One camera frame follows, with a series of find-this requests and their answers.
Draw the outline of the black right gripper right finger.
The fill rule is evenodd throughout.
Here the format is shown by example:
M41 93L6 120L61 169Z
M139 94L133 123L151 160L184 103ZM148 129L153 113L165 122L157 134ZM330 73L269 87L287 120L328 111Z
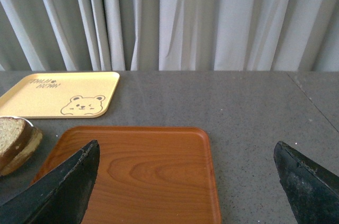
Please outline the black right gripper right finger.
M297 223L338 223L338 176L283 141L273 158Z

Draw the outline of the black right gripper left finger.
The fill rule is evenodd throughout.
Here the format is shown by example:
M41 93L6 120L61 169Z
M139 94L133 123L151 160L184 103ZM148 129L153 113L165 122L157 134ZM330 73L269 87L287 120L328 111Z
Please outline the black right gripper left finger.
M92 140L28 189L1 205L1 223L81 223L99 162L100 146Z

